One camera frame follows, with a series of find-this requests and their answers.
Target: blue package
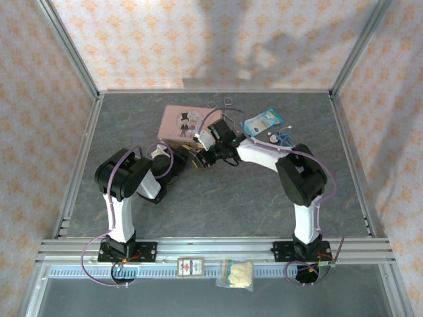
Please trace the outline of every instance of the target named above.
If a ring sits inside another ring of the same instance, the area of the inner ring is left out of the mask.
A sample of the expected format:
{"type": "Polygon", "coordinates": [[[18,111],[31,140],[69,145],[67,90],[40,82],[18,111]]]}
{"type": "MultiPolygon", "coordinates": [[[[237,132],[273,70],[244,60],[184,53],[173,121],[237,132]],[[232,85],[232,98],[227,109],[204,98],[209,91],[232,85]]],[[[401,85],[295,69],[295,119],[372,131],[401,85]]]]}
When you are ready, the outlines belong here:
{"type": "Polygon", "coordinates": [[[241,127],[244,128],[244,131],[248,135],[254,137],[269,127],[282,122],[284,122],[282,118],[272,108],[263,112],[262,114],[259,114],[258,116],[245,120],[245,124],[244,122],[241,122],[241,127]]]}

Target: packet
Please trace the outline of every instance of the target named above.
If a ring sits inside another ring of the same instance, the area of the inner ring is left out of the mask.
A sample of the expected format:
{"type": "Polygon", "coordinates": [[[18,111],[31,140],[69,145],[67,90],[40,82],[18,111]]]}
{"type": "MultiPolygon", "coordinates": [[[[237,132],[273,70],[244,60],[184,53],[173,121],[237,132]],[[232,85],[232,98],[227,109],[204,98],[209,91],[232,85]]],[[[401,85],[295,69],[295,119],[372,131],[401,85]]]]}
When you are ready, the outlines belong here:
{"type": "Polygon", "coordinates": [[[252,292],[254,267],[251,262],[226,259],[221,262],[217,272],[216,286],[247,289],[252,292]]]}
{"type": "Polygon", "coordinates": [[[241,122],[241,127],[244,128],[244,131],[248,135],[254,137],[260,132],[268,129],[269,127],[272,127],[273,125],[277,125],[282,122],[282,118],[272,108],[259,114],[258,116],[245,120],[245,122],[241,122]]]}

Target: scissors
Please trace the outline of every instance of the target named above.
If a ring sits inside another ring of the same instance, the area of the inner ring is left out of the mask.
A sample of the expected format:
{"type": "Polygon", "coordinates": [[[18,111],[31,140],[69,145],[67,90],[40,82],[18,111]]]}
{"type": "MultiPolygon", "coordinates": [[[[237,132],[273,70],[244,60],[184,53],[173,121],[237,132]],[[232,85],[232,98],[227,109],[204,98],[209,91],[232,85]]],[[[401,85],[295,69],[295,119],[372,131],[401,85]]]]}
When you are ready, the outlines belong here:
{"type": "MultiPolygon", "coordinates": [[[[232,98],[229,98],[229,97],[226,97],[226,98],[224,98],[223,99],[223,107],[224,108],[226,108],[226,107],[228,107],[228,106],[232,106],[232,98]]],[[[208,108],[218,108],[219,106],[214,102],[214,101],[209,101],[208,103],[207,103],[207,107],[208,108]]],[[[223,114],[223,119],[225,119],[225,118],[228,118],[229,119],[229,121],[231,121],[232,122],[232,124],[233,124],[233,129],[238,133],[239,131],[238,131],[238,129],[237,129],[237,126],[236,126],[236,124],[235,124],[235,121],[234,120],[232,120],[231,119],[231,117],[229,117],[228,115],[227,115],[227,111],[226,110],[224,110],[224,112],[222,112],[222,114],[223,114]]]]}

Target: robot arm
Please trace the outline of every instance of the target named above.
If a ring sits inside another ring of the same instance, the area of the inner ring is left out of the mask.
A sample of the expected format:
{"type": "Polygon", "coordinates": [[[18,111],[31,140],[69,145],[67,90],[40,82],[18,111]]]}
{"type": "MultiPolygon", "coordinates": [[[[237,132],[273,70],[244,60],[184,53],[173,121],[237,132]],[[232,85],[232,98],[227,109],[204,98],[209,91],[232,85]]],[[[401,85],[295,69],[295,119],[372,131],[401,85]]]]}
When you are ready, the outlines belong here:
{"type": "Polygon", "coordinates": [[[132,224],[133,195],[137,193],[150,202],[159,203],[166,194],[167,184],[184,168],[188,151],[184,148],[169,148],[169,150],[173,152],[173,166],[169,173],[160,179],[156,179],[155,176],[162,175],[170,164],[170,153],[160,145],[152,153],[152,160],[146,157],[136,158],[135,153],[132,153],[119,166],[110,191],[114,213],[108,200],[107,184],[113,168],[128,150],[121,149],[102,163],[95,172],[95,182],[106,201],[109,230],[111,230],[106,236],[107,250],[117,258],[130,258],[136,251],[135,229],[132,224]]]}
{"type": "Polygon", "coordinates": [[[270,168],[279,174],[282,186],[295,209],[294,243],[297,253],[305,255],[311,253],[321,241],[315,218],[315,204],[320,199],[327,177],[322,168],[313,160],[288,152],[294,150],[311,155],[305,145],[299,144],[295,148],[277,147],[269,143],[244,135],[236,136],[224,120],[219,120],[209,126],[210,135],[201,133],[196,136],[198,142],[204,146],[196,157],[196,162],[202,167],[209,167],[217,159],[232,159],[252,162],[270,168]]]}

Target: gray stone tabletop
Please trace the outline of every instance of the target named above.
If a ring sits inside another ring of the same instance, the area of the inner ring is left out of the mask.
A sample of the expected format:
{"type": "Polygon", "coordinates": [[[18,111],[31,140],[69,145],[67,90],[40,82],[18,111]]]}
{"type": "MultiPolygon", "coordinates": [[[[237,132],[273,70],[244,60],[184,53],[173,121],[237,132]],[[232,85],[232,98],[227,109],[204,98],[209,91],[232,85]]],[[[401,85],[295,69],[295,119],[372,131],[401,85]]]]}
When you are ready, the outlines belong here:
{"type": "MultiPolygon", "coordinates": [[[[143,93],[106,94],[85,165],[67,236],[96,236],[108,228],[106,204],[94,181],[97,167],[121,148],[140,144],[144,150],[157,141],[163,110],[168,104],[206,107],[213,100],[233,107],[247,118],[273,108],[292,125],[295,143],[306,144],[331,168],[338,182],[335,198],[321,206],[321,227],[329,236],[366,236],[346,155],[326,94],[289,93],[143,93]]],[[[228,114],[237,122],[238,113],[228,114]]],[[[258,138],[267,140],[267,131],[258,138]]],[[[328,181],[325,193],[332,184],[328,181]]],[[[278,175],[265,167],[219,162],[208,169],[188,164],[169,186],[158,205],[135,197],[132,217],[138,238],[279,236],[289,238],[295,227],[293,204],[285,196],[278,175]]]]}

